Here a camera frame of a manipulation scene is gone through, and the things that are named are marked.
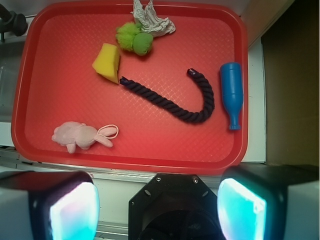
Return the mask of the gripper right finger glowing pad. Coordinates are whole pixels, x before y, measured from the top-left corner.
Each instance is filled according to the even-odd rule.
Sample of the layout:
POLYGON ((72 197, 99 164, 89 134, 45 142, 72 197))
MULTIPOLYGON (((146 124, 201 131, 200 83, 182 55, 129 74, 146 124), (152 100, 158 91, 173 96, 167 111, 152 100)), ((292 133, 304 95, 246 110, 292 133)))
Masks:
POLYGON ((229 167, 218 187, 217 212, 227 240, 318 240, 319 167, 229 167))

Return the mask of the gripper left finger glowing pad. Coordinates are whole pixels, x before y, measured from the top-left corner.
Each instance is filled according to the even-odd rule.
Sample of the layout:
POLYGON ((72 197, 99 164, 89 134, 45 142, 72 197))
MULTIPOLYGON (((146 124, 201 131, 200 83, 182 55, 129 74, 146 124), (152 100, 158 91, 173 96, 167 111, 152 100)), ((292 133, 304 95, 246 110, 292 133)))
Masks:
POLYGON ((2 240, 93 240, 99 193, 84 171, 3 171, 2 240))

